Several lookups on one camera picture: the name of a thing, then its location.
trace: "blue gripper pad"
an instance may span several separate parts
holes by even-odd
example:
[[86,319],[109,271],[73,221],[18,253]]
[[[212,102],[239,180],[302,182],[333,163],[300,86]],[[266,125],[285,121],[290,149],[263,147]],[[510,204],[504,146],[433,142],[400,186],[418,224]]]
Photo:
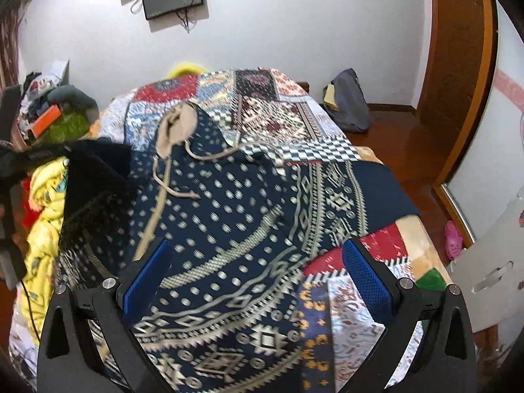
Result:
[[391,294],[351,240],[347,240],[342,247],[342,262],[373,320],[389,325],[394,317]]
[[[130,286],[125,290],[120,300],[121,303],[119,303],[122,309],[122,323],[125,327],[130,327],[142,319],[165,273],[171,266],[172,257],[172,247],[169,246],[169,241],[160,238],[150,244],[148,251],[140,260],[133,261],[129,265],[130,272],[127,278]],[[122,282],[122,287],[127,287],[125,281]]]

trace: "curtain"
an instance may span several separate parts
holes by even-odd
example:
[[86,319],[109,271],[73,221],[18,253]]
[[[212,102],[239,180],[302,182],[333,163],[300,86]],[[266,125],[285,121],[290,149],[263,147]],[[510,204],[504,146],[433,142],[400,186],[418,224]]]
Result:
[[18,26],[22,0],[13,0],[0,14],[0,97],[18,83]]

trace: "yellow object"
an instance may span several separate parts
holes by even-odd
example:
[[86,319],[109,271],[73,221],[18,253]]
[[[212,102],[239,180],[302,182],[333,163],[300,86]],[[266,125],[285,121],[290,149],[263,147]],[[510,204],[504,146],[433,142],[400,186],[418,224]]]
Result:
[[[58,239],[64,221],[68,165],[67,158],[59,158],[37,168],[31,177],[29,188],[30,207],[42,212],[27,236],[29,252],[25,258],[27,275],[24,277],[24,284],[31,299],[32,317],[39,335],[53,293],[53,262],[58,256]],[[27,320],[33,341],[38,344],[27,298],[23,291],[20,295],[20,311]]]
[[327,86],[326,95],[324,96],[324,103],[329,105],[329,107],[332,109],[339,109],[335,102],[335,86],[333,84],[328,84]]
[[174,79],[174,78],[180,78],[184,75],[191,75],[191,74],[205,74],[207,70],[204,68],[201,68],[197,65],[193,65],[189,62],[182,62],[180,65],[175,66],[167,75],[168,78]]

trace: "gray bag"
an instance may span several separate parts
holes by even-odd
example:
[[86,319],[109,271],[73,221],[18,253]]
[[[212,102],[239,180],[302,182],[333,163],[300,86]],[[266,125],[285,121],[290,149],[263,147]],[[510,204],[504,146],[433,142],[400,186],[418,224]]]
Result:
[[331,81],[335,87],[335,102],[339,110],[326,106],[326,112],[342,131],[363,133],[371,123],[369,108],[353,69],[340,72]]

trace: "metal screw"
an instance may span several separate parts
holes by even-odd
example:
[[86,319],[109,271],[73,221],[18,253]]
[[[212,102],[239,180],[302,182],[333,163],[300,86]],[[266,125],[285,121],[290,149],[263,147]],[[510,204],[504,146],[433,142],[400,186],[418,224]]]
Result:
[[452,283],[450,285],[450,291],[452,294],[454,295],[459,295],[462,291],[460,291],[460,288],[458,285],[455,285],[454,283]]
[[66,291],[66,288],[67,287],[63,283],[61,283],[60,285],[57,286],[57,288],[56,288],[56,290],[54,290],[54,292],[56,294],[64,294],[65,291]]
[[116,285],[116,281],[114,280],[114,278],[107,278],[107,279],[104,279],[104,282],[102,282],[102,286],[106,288],[106,290],[110,290],[115,285]]
[[411,288],[413,288],[413,281],[409,278],[401,278],[399,283],[400,286],[405,290],[410,290]]

